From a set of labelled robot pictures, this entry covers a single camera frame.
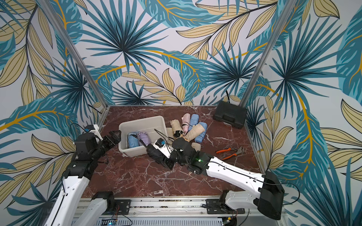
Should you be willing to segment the light blue umbrella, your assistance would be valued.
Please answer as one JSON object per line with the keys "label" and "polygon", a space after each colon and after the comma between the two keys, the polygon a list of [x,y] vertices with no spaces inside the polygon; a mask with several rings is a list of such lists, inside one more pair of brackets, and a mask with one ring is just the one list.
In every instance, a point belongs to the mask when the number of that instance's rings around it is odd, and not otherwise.
{"label": "light blue umbrella", "polygon": [[139,147],[138,132],[130,132],[127,134],[128,148]]}

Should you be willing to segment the beige plastic storage box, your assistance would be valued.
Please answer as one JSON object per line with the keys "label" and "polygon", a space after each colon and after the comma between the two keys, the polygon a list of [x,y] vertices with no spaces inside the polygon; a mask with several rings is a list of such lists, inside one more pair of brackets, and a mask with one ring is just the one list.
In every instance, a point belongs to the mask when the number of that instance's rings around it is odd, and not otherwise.
{"label": "beige plastic storage box", "polygon": [[165,120],[162,116],[123,122],[119,125],[121,142],[118,149],[128,157],[147,153],[146,146],[161,138],[159,132],[167,135]]}

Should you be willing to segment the black umbrella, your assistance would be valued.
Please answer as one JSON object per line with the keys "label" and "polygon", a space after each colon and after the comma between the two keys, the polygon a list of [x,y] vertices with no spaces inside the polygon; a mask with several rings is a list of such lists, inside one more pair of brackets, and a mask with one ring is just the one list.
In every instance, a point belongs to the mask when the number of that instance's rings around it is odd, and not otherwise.
{"label": "black umbrella", "polygon": [[172,170],[173,167],[166,166],[166,160],[168,159],[165,157],[159,150],[153,147],[153,144],[148,144],[146,147],[147,154],[150,158],[152,158],[156,163],[162,165],[168,170]]}

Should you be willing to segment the lavender umbrella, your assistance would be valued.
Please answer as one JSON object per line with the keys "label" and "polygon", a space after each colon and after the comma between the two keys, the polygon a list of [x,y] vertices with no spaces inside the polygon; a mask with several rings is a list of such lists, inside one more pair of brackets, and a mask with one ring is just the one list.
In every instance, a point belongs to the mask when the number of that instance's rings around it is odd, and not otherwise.
{"label": "lavender umbrella", "polygon": [[138,142],[140,146],[147,146],[150,143],[150,138],[148,136],[147,132],[139,132],[137,134],[138,136]]}

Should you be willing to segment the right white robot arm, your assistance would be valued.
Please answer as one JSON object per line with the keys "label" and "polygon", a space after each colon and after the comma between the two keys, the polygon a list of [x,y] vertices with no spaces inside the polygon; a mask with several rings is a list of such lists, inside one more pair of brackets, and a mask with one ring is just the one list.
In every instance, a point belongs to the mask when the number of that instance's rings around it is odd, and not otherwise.
{"label": "right white robot arm", "polygon": [[274,173],[243,170],[211,154],[196,151],[183,138],[176,139],[171,146],[165,144],[162,153],[167,167],[178,163],[194,174],[220,179],[241,188],[241,192],[228,190],[222,193],[220,203],[228,209],[257,209],[270,219],[281,219],[285,190]]}

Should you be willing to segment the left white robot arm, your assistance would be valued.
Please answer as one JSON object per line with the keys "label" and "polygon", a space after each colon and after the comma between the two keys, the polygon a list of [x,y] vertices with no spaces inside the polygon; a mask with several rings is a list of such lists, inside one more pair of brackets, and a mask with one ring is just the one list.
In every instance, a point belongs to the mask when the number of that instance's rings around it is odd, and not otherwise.
{"label": "left white robot arm", "polygon": [[121,141],[120,131],[102,137],[97,130],[80,135],[74,142],[76,151],[61,178],[61,190],[45,222],[46,226],[93,226],[103,213],[117,210],[113,192],[98,192],[76,222],[78,203],[88,186],[99,159]]}

